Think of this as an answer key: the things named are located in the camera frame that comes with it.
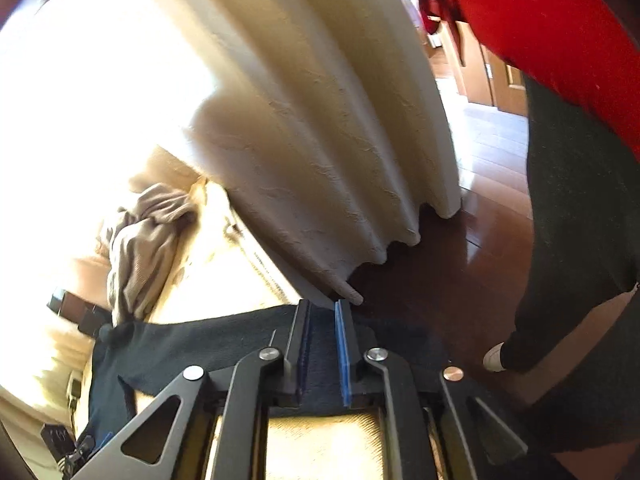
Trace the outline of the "black charger adapter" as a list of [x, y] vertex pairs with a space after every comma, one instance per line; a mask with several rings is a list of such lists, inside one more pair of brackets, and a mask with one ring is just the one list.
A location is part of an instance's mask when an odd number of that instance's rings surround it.
[[56, 462], [76, 452], [76, 441], [63, 425], [44, 424], [40, 437]]

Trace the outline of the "right side cream curtain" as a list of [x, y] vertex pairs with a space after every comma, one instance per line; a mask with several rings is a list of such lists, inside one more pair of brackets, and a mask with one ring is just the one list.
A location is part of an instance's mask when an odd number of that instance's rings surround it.
[[419, 243], [421, 206], [459, 210], [446, 114], [400, 0], [155, 1], [214, 77], [164, 147], [315, 283], [360, 302], [349, 275]]

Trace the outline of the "black knit sweater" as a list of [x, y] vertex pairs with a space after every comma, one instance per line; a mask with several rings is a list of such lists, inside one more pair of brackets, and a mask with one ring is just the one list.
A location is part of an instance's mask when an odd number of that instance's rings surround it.
[[[92, 352], [89, 419], [84, 430], [101, 444], [136, 414], [134, 395], [157, 396], [190, 365], [222, 370], [265, 347], [272, 334], [290, 330], [295, 308], [284, 304], [179, 324], [129, 322], [100, 329]], [[308, 375], [298, 414], [343, 413], [334, 314], [310, 311]]]

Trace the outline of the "taupe knit sweater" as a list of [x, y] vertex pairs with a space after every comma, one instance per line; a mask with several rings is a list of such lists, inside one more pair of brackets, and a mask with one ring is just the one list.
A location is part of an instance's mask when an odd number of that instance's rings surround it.
[[165, 183], [131, 194], [107, 222], [103, 240], [110, 272], [106, 299], [112, 323], [142, 320], [167, 281], [182, 231], [198, 218], [190, 195]]

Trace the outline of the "black box beside bed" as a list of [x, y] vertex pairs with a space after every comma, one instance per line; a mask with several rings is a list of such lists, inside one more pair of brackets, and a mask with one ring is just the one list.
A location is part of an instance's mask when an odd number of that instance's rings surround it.
[[48, 301], [48, 308], [75, 324], [82, 334], [93, 339], [96, 339], [101, 327], [112, 324], [109, 310], [83, 300], [67, 290], [55, 292]]

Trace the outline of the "person's red top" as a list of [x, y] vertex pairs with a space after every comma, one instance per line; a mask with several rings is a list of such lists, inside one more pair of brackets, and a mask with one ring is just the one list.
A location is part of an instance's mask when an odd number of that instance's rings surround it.
[[639, 151], [639, 48], [604, 0], [419, 0], [423, 24], [469, 24], [504, 62]]

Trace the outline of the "brown wooden door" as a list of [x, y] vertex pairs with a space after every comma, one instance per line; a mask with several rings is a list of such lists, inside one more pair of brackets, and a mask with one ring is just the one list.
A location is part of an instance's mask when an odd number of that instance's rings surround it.
[[481, 44], [468, 24], [457, 22], [457, 31], [462, 55], [459, 55], [451, 27], [444, 23], [440, 29], [442, 46], [458, 92], [470, 103], [493, 106], [500, 112], [526, 117], [523, 73]]

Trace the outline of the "white sock foot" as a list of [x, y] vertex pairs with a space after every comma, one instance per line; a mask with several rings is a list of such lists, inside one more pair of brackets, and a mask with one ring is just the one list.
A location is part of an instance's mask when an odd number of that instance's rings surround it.
[[489, 373], [501, 373], [506, 369], [502, 365], [501, 361], [501, 350], [503, 343], [495, 344], [491, 347], [483, 356], [482, 364], [485, 370]]

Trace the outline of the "orange paw print blanket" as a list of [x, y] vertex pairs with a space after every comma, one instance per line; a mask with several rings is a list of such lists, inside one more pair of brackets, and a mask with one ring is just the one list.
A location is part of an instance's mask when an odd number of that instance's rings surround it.
[[[189, 192], [198, 220], [179, 238], [175, 259], [157, 302], [145, 315], [151, 324], [201, 320], [254, 320], [280, 304], [295, 304], [298, 291], [260, 246], [214, 182], [198, 180]], [[272, 414], [268, 428], [269, 479], [381, 479], [383, 437], [378, 416], [342, 411], [333, 318], [328, 298], [312, 323], [312, 356], [303, 401], [291, 413]]]

